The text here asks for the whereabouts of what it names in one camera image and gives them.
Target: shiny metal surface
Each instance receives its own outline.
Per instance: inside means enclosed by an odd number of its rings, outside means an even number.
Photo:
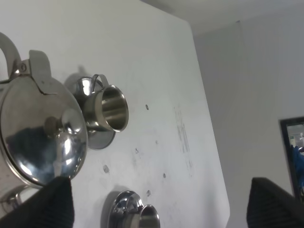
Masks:
[[[53,83],[51,66],[47,55],[42,51],[29,51],[30,74],[43,94],[56,94],[57,86]]]
[[[0,150],[14,174],[34,187],[56,176],[73,178],[86,157],[80,107],[60,82],[51,81],[56,95],[42,94],[31,77],[22,76],[6,86],[1,98]]]
[[[117,226],[118,228],[160,228],[161,223],[154,206],[146,205],[139,212],[131,212]]]
[[[14,209],[19,207],[22,204],[21,200],[21,192],[27,189],[28,186],[18,186],[8,192],[4,197],[1,199],[1,205],[6,213],[12,212]]]
[[[114,85],[103,86],[102,90],[92,93],[84,103],[83,114],[89,130],[121,132],[129,121],[127,101]]]
[[[103,86],[107,86],[108,82],[104,75],[95,75],[95,80],[92,77],[82,77],[80,79],[70,80],[66,85],[68,90],[76,98],[79,106],[83,109],[88,97],[97,91],[102,90]],[[111,144],[115,137],[115,131],[107,130],[105,128],[100,131],[87,129],[88,146],[94,150],[101,150]]]
[[[20,75],[18,66],[21,64],[20,54],[14,43],[6,35],[0,32],[0,49],[6,59],[9,78]]]
[[[122,191],[115,201],[108,217],[108,228],[117,228],[123,223],[127,213],[139,213],[143,208],[143,202],[134,191]]]

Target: teapot lid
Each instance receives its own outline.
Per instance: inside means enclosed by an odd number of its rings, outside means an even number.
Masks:
[[[81,169],[87,132],[73,95],[54,78],[55,94],[43,94],[31,76],[8,83],[2,95],[0,132],[4,157],[24,182],[43,186]]]

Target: white wall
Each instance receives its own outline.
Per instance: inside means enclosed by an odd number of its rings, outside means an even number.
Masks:
[[[304,4],[195,37],[230,203],[247,226],[252,177],[292,193],[279,120],[304,116]]]
[[[141,0],[188,21],[194,35],[304,0]]]

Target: ceiling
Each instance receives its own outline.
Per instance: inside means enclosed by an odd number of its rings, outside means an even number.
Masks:
[[[188,21],[194,35],[304,0],[142,0]]]

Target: white tabletop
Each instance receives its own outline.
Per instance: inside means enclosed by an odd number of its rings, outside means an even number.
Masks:
[[[139,0],[11,0],[1,3],[0,21],[22,59],[44,51],[61,82],[79,68],[105,74],[127,99],[127,128],[108,148],[89,150],[72,180],[75,228],[100,227],[107,195],[126,188],[156,207],[164,228],[226,226],[229,203],[185,21]],[[1,56],[1,78],[3,67]]]

